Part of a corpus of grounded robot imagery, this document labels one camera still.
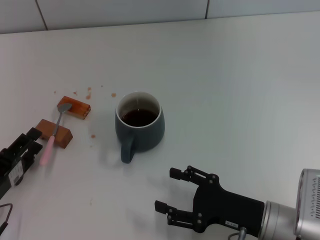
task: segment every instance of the mug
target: mug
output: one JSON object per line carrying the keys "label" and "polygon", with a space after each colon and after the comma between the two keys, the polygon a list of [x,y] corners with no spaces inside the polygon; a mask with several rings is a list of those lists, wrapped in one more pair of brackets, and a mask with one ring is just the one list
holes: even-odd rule
{"label": "mug", "polygon": [[124,96],[115,109],[115,132],[123,163],[129,164],[137,152],[154,148],[165,134],[165,117],[158,100],[142,91]]}

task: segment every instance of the orange wooden block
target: orange wooden block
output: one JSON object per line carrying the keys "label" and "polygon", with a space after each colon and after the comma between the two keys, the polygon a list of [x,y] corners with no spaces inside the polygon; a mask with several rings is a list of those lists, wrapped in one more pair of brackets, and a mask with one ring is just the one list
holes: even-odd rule
{"label": "orange wooden block", "polygon": [[[52,136],[55,126],[55,123],[42,119],[35,128],[42,132],[41,139],[48,140]],[[54,139],[54,144],[65,149],[73,137],[74,136],[72,136],[71,131],[68,128],[59,126]]]}
{"label": "orange wooden block", "polygon": [[64,96],[58,103],[57,107],[59,107],[61,104],[72,104],[72,107],[66,113],[83,120],[91,111],[89,104],[75,100],[68,96]]}

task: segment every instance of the white tile wall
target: white tile wall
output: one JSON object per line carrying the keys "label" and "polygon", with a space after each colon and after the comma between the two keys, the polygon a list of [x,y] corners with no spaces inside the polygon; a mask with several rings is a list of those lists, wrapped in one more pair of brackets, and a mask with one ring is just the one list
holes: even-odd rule
{"label": "white tile wall", "polygon": [[35,0],[0,0],[0,34],[45,30]]}
{"label": "white tile wall", "polygon": [[210,0],[208,19],[319,10],[320,0]]}
{"label": "white tile wall", "polygon": [[38,0],[49,30],[204,19],[207,0]]}

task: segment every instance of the pink spoon handle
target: pink spoon handle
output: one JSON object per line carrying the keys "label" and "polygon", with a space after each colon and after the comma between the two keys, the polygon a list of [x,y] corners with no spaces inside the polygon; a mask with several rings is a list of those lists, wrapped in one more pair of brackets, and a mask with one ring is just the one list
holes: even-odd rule
{"label": "pink spoon handle", "polygon": [[45,166],[49,163],[51,154],[52,154],[52,148],[54,147],[54,141],[55,141],[55,136],[51,136],[41,156],[40,163],[39,163],[41,166]]}

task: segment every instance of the black cable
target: black cable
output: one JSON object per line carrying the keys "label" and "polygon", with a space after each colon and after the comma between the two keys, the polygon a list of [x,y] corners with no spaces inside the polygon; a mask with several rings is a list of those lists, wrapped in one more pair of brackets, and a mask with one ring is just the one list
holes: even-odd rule
{"label": "black cable", "polygon": [[232,238],[233,236],[236,236],[236,235],[239,235],[239,233],[236,232],[236,233],[230,234],[230,235],[228,236],[228,240],[231,240],[231,238]]}
{"label": "black cable", "polygon": [[7,203],[7,204],[3,204],[3,205],[0,205],[0,208],[2,207],[5,207],[5,206],[10,206],[10,210],[8,212],[8,215],[6,216],[6,219],[5,221],[2,223],[2,225],[0,226],[0,235],[4,232],[4,230],[6,229],[6,227],[8,226],[8,220],[9,220],[9,217],[10,217],[10,214],[11,214],[11,211],[12,211],[12,208],[14,207],[12,205],[12,203]]}
{"label": "black cable", "polygon": [[10,210],[9,210],[9,212],[8,212],[8,215],[6,216],[6,219],[5,219],[5,222],[7,223],[8,220],[9,220],[9,217],[10,217],[10,214],[11,214],[11,211],[12,211],[12,208],[13,208],[14,206],[12,205],[12,203],[7,203],[7,204],[0,205],[0,208],[6,207],[6,206],[10,206]]}

